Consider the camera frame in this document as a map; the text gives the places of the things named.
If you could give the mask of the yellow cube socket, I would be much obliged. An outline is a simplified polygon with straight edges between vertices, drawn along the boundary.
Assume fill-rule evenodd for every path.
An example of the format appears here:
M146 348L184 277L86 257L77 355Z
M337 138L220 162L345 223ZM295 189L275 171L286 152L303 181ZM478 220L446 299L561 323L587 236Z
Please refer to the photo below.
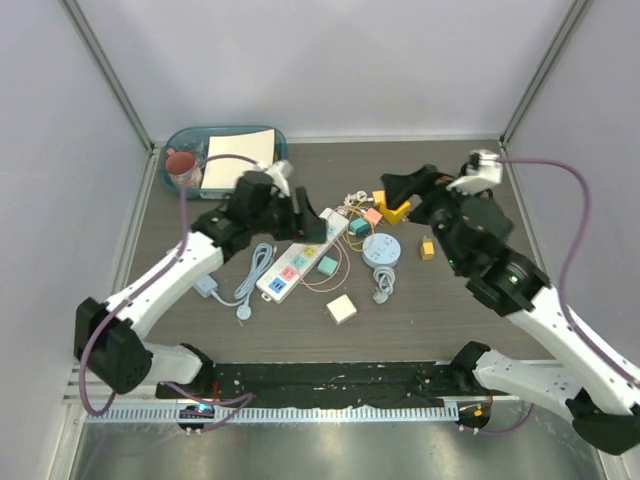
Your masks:
M410 209L411 203L409 201L405 201L396 209L388 208L384 201L378 205L379 212L382 214L384 220L390 225L397 225L402 222L409 215Z

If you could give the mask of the pale yellow USB charger plug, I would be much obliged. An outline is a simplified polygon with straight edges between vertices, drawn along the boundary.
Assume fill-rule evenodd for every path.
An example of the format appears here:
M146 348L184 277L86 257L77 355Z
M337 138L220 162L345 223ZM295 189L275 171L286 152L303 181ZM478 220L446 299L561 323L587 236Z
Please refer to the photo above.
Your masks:
M434 242L429 237L424 237L421 240L419 252L423 261L433 259L435 255Z

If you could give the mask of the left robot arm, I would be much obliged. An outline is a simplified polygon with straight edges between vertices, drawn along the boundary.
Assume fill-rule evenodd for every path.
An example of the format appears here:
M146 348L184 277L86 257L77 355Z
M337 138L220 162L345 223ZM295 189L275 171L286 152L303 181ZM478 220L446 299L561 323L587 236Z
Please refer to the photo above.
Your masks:
M197 280L229 262L256 235L321 244L327 222L313 210L305 188L291 189L275 172L249 171L223 203L183 229L179 244L137 281L104 301L85 299L76 310L73 353L123 395L146 380L172 382L190 398L213 385L211 360L190 345L152 345L153 325Z

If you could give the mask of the white power strip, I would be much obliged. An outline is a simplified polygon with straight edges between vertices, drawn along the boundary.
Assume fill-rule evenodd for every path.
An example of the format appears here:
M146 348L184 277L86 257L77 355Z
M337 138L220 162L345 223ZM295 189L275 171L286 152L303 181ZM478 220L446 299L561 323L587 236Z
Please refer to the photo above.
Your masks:
M292 243L258 279L256 287L263 300L281 303L348 227L347 218L331 208L325 208L320 218L326 221L326 241L322 244Z

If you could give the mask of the light blue round socket base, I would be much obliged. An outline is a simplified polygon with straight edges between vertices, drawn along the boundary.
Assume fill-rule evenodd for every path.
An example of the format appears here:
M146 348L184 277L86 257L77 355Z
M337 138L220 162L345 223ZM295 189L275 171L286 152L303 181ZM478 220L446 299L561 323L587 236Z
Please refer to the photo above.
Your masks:
M371 268L395 267L402 248L399 241L387 233L375 233L365 239L362 245L362 259Z

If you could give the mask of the white charger block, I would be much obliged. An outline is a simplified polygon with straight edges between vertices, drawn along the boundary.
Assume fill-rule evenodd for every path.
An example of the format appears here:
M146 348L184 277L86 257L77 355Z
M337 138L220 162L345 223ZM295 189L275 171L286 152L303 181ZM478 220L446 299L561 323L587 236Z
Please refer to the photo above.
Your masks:
M326 310L336 325L340 325L357 314L357 308L347 294L326 304Z

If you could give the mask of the orange USB charger plug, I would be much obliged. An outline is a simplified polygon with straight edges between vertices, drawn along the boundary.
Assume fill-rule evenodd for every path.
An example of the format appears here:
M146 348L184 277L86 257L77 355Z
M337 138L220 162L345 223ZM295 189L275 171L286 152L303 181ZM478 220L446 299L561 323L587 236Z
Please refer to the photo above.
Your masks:
M375 205L379 205L384 203L386 200L386 195L383 190L377 190L372 193L372 201Z

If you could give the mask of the teal USB charger plug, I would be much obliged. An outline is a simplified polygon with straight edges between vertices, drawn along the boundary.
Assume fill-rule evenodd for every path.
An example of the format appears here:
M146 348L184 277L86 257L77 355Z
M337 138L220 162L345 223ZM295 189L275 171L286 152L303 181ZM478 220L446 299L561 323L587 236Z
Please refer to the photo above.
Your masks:
M364 238L369 235L371 231L371 226L363 218L356 218L349 224L349 233L356 238Z

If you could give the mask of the pink plug adapter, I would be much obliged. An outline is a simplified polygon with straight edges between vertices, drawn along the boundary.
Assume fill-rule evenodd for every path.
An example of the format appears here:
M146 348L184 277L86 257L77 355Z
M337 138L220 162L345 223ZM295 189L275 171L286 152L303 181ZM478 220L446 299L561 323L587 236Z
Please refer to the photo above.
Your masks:
M383 215L378 210L374 208L369 208L363 214L363 219L371 226L372 229L374 229L383 219Z

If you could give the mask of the light blue power strip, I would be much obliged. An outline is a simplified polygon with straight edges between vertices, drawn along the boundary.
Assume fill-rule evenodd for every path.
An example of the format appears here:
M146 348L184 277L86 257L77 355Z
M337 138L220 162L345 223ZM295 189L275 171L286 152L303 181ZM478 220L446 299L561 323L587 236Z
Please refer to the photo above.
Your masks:
M201 297L208 298L217 292L218 284L211 276L206 275L199 279L193 288Z

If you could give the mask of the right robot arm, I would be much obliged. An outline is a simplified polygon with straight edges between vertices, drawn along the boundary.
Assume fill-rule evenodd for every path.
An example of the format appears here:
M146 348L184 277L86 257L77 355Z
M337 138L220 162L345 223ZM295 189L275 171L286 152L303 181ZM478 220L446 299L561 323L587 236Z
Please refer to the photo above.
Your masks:
M458 178L432 165L381 177L387 206L420 197L409 221L431 228L473 297L560 364L540 367L470 342L453 360L453 386L465 395L485 388L518 396L566 420L593 447L621 455L639 444L639 368L579 318L532 260L508 246L513 223L487 194L501 180L494 161Z

